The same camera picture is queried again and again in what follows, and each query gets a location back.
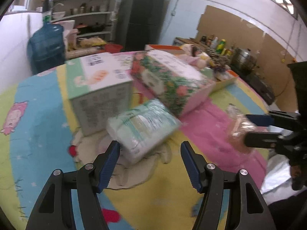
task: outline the cartoon print tablecloth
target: cartoon print tablecloth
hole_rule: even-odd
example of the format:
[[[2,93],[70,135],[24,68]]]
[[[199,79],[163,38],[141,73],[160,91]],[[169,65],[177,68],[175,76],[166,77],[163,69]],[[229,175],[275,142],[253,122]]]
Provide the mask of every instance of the cartoon print tablecloth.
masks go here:
[[[106,132],[83,137],[73,114],[62,65],[27,80],[0,95],[0,206],[17,230],[24,230],[32,207],[51,172],[75,170],[104,152]],[[132,107],[152,98],[135,82]],[[191,229],[191,209],[200,195],[189,181],[179,147],[188,140],[197,153],[236,172],[247,169],[260,187],[265,176],[265,154],[236,152],[225,142],[229,103],[244,113],[263,114],[264,102],[241,80],[210,96],[180,118],[183,125],[147,158],[127,169],[116,165],[109,188],[99,194],[102,213],[111,230]],[[78,230],[83,229],[73,191]],[[221,222],[226,214],[221,215]]]

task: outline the white bottle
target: white bottle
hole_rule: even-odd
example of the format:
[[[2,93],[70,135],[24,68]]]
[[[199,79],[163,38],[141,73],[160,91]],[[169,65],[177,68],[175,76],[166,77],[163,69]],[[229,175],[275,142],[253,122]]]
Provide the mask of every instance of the white bottle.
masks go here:
[[[210,47],[216,49],[218,43],[219,43],[219,38],[216,37],[214,41],[212,41]]]

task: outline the floral pattern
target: floral pattern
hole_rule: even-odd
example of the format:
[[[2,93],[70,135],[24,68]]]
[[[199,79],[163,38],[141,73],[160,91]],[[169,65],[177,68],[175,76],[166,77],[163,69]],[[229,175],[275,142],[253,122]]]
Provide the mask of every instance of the floral pattern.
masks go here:
[[[164,83],[164,92],[160,95],[156,94],[156,97],[176,116],[181,114],[189,97],[208,83],[206,78],[200,81],[178,76],[168,67],[148,56],[146,51],[135,53],[131,74],[142,80],[142,73],[145,70],[153,73]]]

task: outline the bottle neck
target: bottle neck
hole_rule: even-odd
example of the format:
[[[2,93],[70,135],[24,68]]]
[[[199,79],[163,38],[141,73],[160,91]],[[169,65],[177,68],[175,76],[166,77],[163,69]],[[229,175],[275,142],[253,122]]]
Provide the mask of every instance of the bottle neck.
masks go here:
[[[43,24],[51,23],[51,10],[43,12]]]

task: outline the white star print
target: white star print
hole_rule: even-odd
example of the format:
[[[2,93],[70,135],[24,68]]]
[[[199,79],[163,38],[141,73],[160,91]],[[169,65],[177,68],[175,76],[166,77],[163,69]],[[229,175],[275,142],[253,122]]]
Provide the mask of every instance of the white star print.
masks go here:
[[[62,128],[66,128],[68,126],[68,123],[63,123]]]

